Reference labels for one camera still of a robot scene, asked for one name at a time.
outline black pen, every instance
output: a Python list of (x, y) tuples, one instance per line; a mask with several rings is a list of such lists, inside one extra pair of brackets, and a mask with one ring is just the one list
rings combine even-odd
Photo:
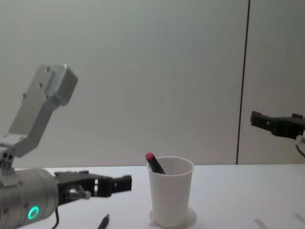
[(148, 164), (151, 166), (153, 172), (165, 175), (164, 170), (162, 169), (161, 165), (159, 164), (153, 153), (147, 153), (145, 158)]
[(106, 229), (110, 220), (109, 214), (105, 216), (97, 229)]

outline black marker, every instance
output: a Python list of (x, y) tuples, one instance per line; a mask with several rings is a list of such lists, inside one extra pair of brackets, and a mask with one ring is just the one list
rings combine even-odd
[(153, 172), (165, 175), (164, 170), (162, 169), (161, 165), (159, 164), (153, 153), (147, 153), (145, 158), (148, 164), (151, 166)]
[(106, 229), (110, 220), (109, 214), (105, 216), (97, 229)]

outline white table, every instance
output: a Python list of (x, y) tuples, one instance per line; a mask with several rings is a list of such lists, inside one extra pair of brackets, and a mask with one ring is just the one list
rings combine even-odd
[[(146, 167), (48, 170), (84, 169), (113, 177), (130, 174), (132, 191), (60, 206), (58, 229), (97, 229), (108, 213), (108, 229), (159, 228), (150, 220), (152, 204)], [(196, 166), (189, 207), (197, 217), (194, 222), (194, 215), (190, 215), (187, 226), (191, 229), (304, 229), (305, 165)], [(54, 223), (52, 215), (24, 228), (50, 229)]]

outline white paper cup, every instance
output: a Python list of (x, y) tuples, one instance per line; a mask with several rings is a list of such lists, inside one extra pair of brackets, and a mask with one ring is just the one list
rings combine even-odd
[(182, 157), (157, 158), (166, 175), (147, 164), (152, 194), (152, 214), (161, 227), (174, 228), (186, 220), (194, 164)]

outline gray wall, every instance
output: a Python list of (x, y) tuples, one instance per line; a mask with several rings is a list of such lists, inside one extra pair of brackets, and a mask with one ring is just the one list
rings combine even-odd
[(294, 140), (249, 125), (253, 110), (305, 115), (304, 85), (305, 1), (251, 1), (239, 164), (305, 162)]
[[(16, 167), (144, 165), (144, 155), (234, 164), (244, 0), (0, 2), (0, 135), (42, 63), (79, 76), (39, 147)], [(252, 0), (239, 163), (303, 163), (252, 110), (305, 114), (304, 1)]]

